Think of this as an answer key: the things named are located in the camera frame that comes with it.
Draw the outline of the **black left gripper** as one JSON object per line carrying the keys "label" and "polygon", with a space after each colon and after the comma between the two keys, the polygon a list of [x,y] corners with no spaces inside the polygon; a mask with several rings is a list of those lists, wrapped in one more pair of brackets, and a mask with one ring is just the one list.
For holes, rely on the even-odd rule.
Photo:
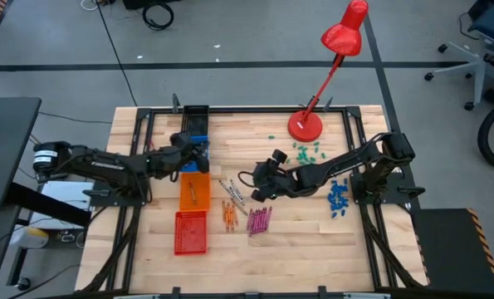
{"label": "black left gripper", "polygon": [[196,144],[191,139],[190,135],[185,132],[174,133],[169,137],[169,141],[176,148],[176,154],[179,161],[176,165],[177,169],[183,168],[186,164],[195,162],[197,169],[201,173],[209,172],[208,152],[198,152]]}

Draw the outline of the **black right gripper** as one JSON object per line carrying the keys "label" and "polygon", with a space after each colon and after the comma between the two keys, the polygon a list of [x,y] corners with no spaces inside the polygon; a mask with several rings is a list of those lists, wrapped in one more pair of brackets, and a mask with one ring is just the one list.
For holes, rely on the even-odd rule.
{"label": "black right gripper", "polygon": [[[298,193],[295,190],[296,181],[290,172],[280,167],[287,160],[287,155],[275,149],[272,157],[265,162],[257,162],[253,172],[242,170],[238,173],[238,178],[242,184],[254,189],[251,197],[257,202],[263,203],[266,199],[276,199],[280,196],[296,198]],[[243,176],[251,176],[253,184],[242,179]]]}

